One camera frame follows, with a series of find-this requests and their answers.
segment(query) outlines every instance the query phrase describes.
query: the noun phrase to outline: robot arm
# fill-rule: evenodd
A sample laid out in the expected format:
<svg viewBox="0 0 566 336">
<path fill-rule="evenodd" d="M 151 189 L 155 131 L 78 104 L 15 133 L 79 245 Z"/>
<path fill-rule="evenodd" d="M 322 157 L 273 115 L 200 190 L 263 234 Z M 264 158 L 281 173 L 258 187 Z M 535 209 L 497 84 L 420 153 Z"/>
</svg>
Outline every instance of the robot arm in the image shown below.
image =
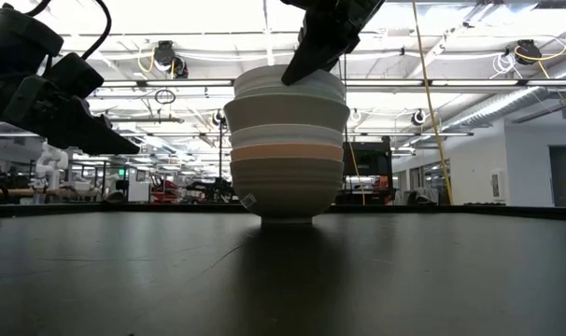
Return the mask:
<svg viewBox="0 0 566 336">
<path fill-rule="evenodd" d="M 385 0 L 281 0 L 305 10 L 300 47 L 281 80 L 286 85 L 322 69 L 331 71 L 339 57 L 360 43 L 359 33 Z"/>
<path fill-rule="evenodd" d="M 7 4 L 0 8 L 0 120 L 42 135 L 59 148 L 137 153 L 138 147 L 114 133 L 105 116 L 94 117 L 84 100 L 104 79 L 75 53 L 51 67 L 49 59 L 59 55 L 63 39 L 30 15 Z M 38 76 L 45 57 L 47 69 Z"/>
</svg>

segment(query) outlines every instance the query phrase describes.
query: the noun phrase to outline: yellow cable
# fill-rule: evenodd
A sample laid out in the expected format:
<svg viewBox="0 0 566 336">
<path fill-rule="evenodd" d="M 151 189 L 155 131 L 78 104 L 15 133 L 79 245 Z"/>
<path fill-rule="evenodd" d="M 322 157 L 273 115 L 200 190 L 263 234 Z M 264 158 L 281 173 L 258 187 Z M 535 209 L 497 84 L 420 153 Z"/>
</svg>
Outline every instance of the yellow cable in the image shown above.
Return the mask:
<svg viewBox="0 0 566 336">
<path fill-rule="evenodd" d="M 543 65 L 542 61 L 538 61 L 538 65 L 540 65 L 541 70 L 543 70 L 543 74 L 545 74 L 546 79 L 551 79 L 551 76 L 548 74 L 548 72 L 546 71 L 545 66 Z M 559 97 L 561 98 L 561 100 L 566 104 L 566 99 L 565 97 L 563 97 L 563 95 L 561 94 L 561 92 L 557 91 L 557 94 L 559 95 Z"/>
<path fill-rule="evenodd" d="M 142 49 L 137 54 L 137 66 L 140 67 L 140 70 L 142 70 L 142 72 L 149 73 L 150 71 L 152 71 L 152 68 L 154 67 L 154 48 L 152 48 L 152 56 L 150 56 L 150 69 L 147 69 L 144 67 L 144 65 L 142 65 L 142 62 L 140 60 L 141 54 L 142 54 Z"/>
<path fill-rule="evenodd" d="M 366 195 L 364 194 L 364 185 L 361 183 L 361 180 L 360 180 L 360 172 L 358 171 L 358 164 L 356 163 L 356 156 L 354 155 L 354 148 L 349 141 L 347 141 L 347 144 L 349 145 L 349 151 L 351 152 L 351 159 L 354 161 L 354 169 L 356 169 L 356 176 L 358 177 L 358 183 L 360 183 L 361 204 L 366 205 Z"/>
<path fill-rule="evenodd" d="M 517 56 L 519 56 L 523 59 L 530 60 L 530 61 L 548 61 L 548 60 L 551 60 L 551 59 L 554 59 L 556 57 L 561 56 L 565 52 L 565 50 L 566 50 L 566 40 L 565 40 L 565 46 L 563 46 L 563 49 L 560 52 L 556 53 L 555 55 L 551 55 L 551 56 L 547 56 L 547 57 L 530 57 L 530 56 L 522 55 L 519 52 L 517 52 L 519 50 L 519 48 L 520 48 L 520 46 L 517 46 L 514 49 L 514 53 Z"/>
<path fill-rule="evenodd" d="M 439 127 L 436 124 L 436 117 L 434 116 L 435 112 L 432 110 L 431 88 L 429 88 L 429 79 L 426 74 L 426 64 L 424 63 L 424 50 L 422 50 L 422 37 L 420 35 L 420 27 L 417 24 L 416 0 L 412 0 L 412 9 L 414 10 L 414 21 L 416 23 L 416 34 L 417 34 L 417 46 L 420 51 L 420 62 L 422 63 L 422 75 L 424 76 L 424 89 L 426 90 L 426 98 L 429 104 L 429 111 L 431 111 L 432 126 L 434 128 L 434 138 L 436 139 L 436 144 L 439 147 L 439 155 L 441 156 L 441 167 L 443 167 L 443 175 L 445 176 L 445 184 L 447 187 L 447 192 L 449 194 L 449 203 L 453 205 L 453 192 L 451 190 L 451 182 L 449 182 L 447 165 L 445 163 L 445 152 L 443 151 L 443 141 L 441 140 L 441 136 L 439 136 Z"/>
</svg>

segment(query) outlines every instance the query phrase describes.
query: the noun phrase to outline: ceramic bowl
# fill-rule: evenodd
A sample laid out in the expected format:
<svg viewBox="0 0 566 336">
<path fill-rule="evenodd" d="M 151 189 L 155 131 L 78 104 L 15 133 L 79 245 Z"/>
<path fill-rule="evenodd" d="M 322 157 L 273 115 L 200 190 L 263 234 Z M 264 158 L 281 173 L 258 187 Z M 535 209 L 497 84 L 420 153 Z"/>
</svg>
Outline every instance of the ceramic bowl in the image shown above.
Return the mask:
<svg viewBox="0 0 566 336">
<path fill-rule="evenodd" d="M 240 147 L 231 151 L 232 161 L 261 158 L 312 158 L 341 161 L 343 149 L 329 145 L 273 144 Z"/>
<path fill-rule="evenodd" d="M 229 141 L 233 148 L 292 143 L 340 147 L 343 134 L 313 125 L 275 124 L 239 130 L 231 134 Z"/>
<path fill-rule="evenodd" d="M 310 221 L 334 202 L 343 166 L 341 161 L 306 158 L 233 161 L 233 188 L 263 222 Z"/>
<path fill-rule="evenodd" d="M 349 118 L 349 108 L 342 103 L 289 93 L 234 99 L 224 107 L 224 111 L 232 133 L 270 124 L 320 126 L 340 133 Z"/>
<path fill-rule="evenodd" d="M 281 82 L 281 77 L 286 70 L 286 65 L 274 65 L 247 71 L 238 77 L 233 84 L 235 97 L 243 98 L 271 93 L 299 93 L 344 103 L 345 87 L 335 75 L 317 70 L 293 85 L 287 86 Z"/>
</svg>

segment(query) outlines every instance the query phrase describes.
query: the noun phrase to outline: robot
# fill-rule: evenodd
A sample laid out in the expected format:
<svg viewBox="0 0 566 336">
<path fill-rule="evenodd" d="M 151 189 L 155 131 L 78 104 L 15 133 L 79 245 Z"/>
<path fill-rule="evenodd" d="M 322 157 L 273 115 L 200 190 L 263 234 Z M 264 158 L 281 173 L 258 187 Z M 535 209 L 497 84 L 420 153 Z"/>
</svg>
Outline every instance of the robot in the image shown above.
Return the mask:
<svg viewBox="0 0 566 336">
<path fill-rule="evenodd" d="M 60 169 L 67 169 L 69 157 L 67 153 L 45 142 L 42 144 L 42 155 L 36 162 L 35 179 L 32 183 L 34 189 L 34 204 L 46 201 L 47 189 L 60 187 Z"/>
</svg>

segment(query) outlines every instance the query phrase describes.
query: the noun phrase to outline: white bowl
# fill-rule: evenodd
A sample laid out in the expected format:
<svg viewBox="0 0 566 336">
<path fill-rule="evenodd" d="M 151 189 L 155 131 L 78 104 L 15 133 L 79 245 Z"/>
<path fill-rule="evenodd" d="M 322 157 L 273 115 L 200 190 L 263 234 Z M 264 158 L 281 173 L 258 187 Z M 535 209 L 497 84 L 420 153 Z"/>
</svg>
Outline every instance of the white bowl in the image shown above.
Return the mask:
<svg viewBox="0 0 566 336">
<path fill-rule="evenodd" d="M 342 185 L 341 161 L 269 158 L 233 161 L 233 188 L 251 213 L 267 221 L 320 215 Z"/>
<path fill-rule="evenodd" d="M 340 147 L 343 144 L 343 134 L 320 126 L 274 124 L 233 132 L 229 141 L 233 148 L 291 143 Z"/>
<path fill-rule="evenodd" d="M 301 124 L 342 132 L 349 108 L 332 99 L 292 93 L 271 93 L 235 98 L 224 108 L 232 133 L 269 124 Z"/>
<path fill-rule="evenodd" d="M 247 71 L 233 84 L 235 98 L 267 93 L 300 93 L 333 99 L 344 104 L 345 87 L 335 75 L 317 70 L 293 85 L 287 86 L 281 82 L 286 70 L 286 65 L 274 65 Z"/>
</svg>

